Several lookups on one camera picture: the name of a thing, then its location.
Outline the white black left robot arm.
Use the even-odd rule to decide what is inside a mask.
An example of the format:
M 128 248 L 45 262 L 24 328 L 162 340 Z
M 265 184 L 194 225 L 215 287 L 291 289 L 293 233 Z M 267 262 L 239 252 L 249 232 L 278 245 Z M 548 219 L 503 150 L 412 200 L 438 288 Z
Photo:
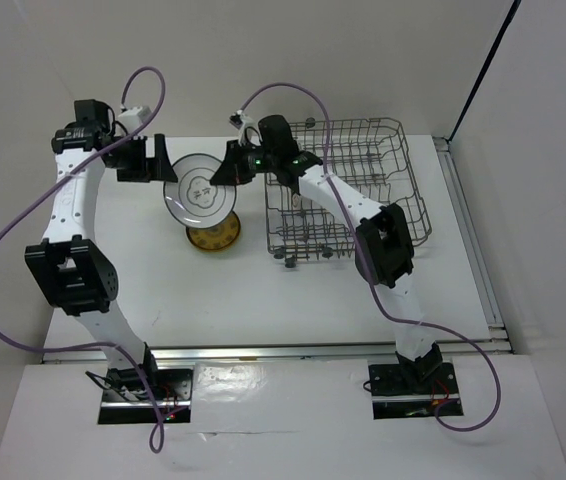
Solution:
M 78 100 L 75 119 L 58 130 L 51 147 L 60 189 L 39 243 L 24 259 L 48 303 L 80 323 L 105 354 L 105 384 L 139 399 L 159 390 L 160 374 L 147 344 L 132 330 L 118 303 L 119 278 L 95 242 L 97 195 L 106 169 L 122 182 L 177 182 L 165 137 L 154 136 L 154 154 L 136 129 L 151 116 L 147 106 L 117 116 L 97 100 Z

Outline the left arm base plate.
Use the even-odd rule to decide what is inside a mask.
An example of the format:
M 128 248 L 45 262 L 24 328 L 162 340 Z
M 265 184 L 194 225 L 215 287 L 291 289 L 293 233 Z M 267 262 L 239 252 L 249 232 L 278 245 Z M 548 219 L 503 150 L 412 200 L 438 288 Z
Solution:
M 156 421 L 153 404 L 142 385 L 132 389 L 116 383 L 111 375 L 86 372 L 102 392 L 97 423 L 99 425 L 137 425 Z M 191 421 L 194 369 L 168 368 L 156 372 L 152 392 L 167 425 Z

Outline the brown patterned plate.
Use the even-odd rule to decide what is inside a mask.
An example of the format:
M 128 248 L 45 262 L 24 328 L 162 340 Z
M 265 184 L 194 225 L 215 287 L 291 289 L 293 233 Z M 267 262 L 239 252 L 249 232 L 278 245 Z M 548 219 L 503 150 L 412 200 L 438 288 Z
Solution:
M 186 238 L 197 250 L 205 253 L 218 253 L 231 248 L 241 234 L 241 222 L 235 212 L 231 212 L 221 223 L 207 229 L 187 227 Z

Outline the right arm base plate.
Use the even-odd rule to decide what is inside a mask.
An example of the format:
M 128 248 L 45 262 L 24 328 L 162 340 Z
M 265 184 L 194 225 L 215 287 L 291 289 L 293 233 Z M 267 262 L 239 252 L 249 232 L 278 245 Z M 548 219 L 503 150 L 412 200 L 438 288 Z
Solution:
M 443 363 L 424 383 L 410 386 L 398 364 L 371 364 L 363 389 L 372 398 L 375 420 L 464 415 L 453 364 Z

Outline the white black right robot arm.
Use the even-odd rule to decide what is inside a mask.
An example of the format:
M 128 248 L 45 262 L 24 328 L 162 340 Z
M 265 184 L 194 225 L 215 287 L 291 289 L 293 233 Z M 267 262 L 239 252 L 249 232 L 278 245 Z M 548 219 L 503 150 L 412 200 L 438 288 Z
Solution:
M 237 137 L 228 142 L 212 185 L 236 187 L 258 174 L 272 174 L 280 185 L 346 225 L 357 271 L 392 324 L 401 384 L 411 392 L 423 391 L 443 360 L 425 325 L 413 283 L 414 247 L 404 210 L 366 197 L 337 175 L 330 133 L 324 135 L 323 154 L 317 156 L 298 145 L 281 115 L 254 121 L 237 111 L 229 122 Z

